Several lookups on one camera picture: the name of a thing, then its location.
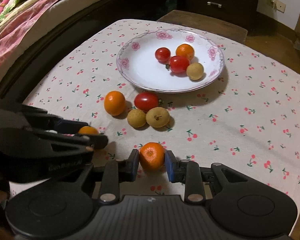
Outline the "cherry print tablecloth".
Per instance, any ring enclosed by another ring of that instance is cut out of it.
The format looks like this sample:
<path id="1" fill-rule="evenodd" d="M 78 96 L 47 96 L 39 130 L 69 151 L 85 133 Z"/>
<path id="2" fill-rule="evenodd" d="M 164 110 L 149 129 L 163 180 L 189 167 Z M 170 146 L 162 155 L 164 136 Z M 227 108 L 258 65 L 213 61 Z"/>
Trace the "cherry print tablecloth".
<path id="1" fill-rule="evenodd" d="M 300 75 L 274 59 L 215 34 L 225 69 L 211 85 L 185 94 L 162 94 L 172 119 L 160 130 L 137 130 L 103 106 L 117 90 L 134 107 L 137 90 L 116 67 L 120 48 L 146 31 L 170 29 L 167 23 L 120 20 L 83 42 L 40 81 L 25 104 L 104 133 L 108 146 L 94 164 L 125 159 L 132 149 L 157 142 L 179 159 L 208 167 L 219 162 L 289 195 L 300 207 Z"/>

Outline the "large brown longan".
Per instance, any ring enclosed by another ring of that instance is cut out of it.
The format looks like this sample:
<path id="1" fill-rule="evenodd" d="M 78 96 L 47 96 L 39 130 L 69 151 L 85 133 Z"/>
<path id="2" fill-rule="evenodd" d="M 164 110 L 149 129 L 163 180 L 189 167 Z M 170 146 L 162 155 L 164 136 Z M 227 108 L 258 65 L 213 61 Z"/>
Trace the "large brown longan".
<path id="1" fill-rule="evenodd" d="M 147 112 L 146 121 L 153 128 L 161 128 L 170 122 L 170 114 L 165 108 L 155 107 Z"/>

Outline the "small round red tomato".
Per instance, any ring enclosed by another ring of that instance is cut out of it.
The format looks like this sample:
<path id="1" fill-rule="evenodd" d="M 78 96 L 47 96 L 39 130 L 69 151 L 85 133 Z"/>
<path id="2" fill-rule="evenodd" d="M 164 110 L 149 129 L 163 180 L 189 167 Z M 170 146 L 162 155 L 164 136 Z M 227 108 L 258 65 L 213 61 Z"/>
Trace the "small round red tomato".
<path id="1" fill-rule="evenodd" d="M 158 62 L 160 63 L 166 63 L 169 61 L 171 57 L 171 52 L 168 48 L 166 47 L 161 47 L 161 48 L 158 48 L 156 51 L 155 51 L 155 58 L 157 59 Z"/>

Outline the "white floral plate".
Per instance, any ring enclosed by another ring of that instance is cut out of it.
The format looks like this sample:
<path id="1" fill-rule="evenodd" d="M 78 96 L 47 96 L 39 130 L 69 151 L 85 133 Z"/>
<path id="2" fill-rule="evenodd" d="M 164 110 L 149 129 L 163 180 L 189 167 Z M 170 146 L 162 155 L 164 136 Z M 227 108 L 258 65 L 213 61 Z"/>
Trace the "white floral plate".
<path id="1" fill-rule="evenodd" d="M 224 55 L 201 33 L 185 29 L 148 31 L 128 41 L 116 59 L 120 74 L 134 86 L 158 93 L 184 93 L 213 83 Z"/>

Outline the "large orange tangerine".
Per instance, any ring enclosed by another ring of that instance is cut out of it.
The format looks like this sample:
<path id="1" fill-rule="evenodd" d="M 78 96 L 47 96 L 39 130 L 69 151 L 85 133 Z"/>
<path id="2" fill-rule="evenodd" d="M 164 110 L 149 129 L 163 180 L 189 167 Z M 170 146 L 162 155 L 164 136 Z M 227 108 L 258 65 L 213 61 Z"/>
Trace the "large orange tangerine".
<path id="1" fill-rule="evenodd" d="M 145 171 L 156 171 L 165 163 L 165 148 L 157 142 L 149 142 L 139 149 L 139 162 Z"/>

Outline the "white wall outlet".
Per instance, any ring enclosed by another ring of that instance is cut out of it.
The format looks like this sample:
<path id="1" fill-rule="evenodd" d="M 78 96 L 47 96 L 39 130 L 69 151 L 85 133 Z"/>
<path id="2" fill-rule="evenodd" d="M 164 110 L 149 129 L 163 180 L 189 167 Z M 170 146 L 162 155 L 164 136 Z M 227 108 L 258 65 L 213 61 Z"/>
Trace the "white wall outlet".
<path id="1" fill-rule="evenodd" d="M 285 3 L 279 1 L 279 0 L 267 0 L 267 5 L 271 6 L 273 9 L 284 13 L 286 9 Z"/>

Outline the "pink floral blanket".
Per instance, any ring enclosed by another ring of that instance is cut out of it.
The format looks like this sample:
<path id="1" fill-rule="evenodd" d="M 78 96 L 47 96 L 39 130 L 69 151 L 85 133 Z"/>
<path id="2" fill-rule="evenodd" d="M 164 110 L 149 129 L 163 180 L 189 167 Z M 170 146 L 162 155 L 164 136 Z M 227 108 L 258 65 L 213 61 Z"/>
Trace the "pink floral blanket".
<path id="1" fill-rule="evenodd" d="M 9 0 L 0 13 L 0 66 L 40 16 L 59 0 Z"/>

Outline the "oval red tomato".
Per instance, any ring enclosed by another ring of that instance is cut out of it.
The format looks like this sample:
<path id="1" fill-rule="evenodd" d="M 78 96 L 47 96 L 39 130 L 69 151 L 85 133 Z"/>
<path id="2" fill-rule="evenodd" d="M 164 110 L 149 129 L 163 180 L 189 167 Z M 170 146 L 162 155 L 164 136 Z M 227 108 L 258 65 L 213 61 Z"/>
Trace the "oval red tomato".
<path id="1" fill-rule="evenodd" d="M 181 74 L 186 72 L 187 67 L 190 65 L 190 61 L 184 56 L 173 56 L 166 64 L 166 69 L 175 74 Z"/>

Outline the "beige mattress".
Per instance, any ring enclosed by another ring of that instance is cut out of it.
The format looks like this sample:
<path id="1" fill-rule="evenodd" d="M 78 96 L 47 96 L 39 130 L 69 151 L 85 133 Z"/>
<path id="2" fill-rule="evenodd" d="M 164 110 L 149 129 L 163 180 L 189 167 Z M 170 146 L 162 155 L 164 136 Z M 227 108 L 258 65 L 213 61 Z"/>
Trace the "beige mattress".
<path id="1" fill-rule="evenodd" d="M 59 0 L 40 16 L 20 44 L 0 66 L 0 83 L 8 70 L 30 46 L 75 13 L 101 0 Z"/>

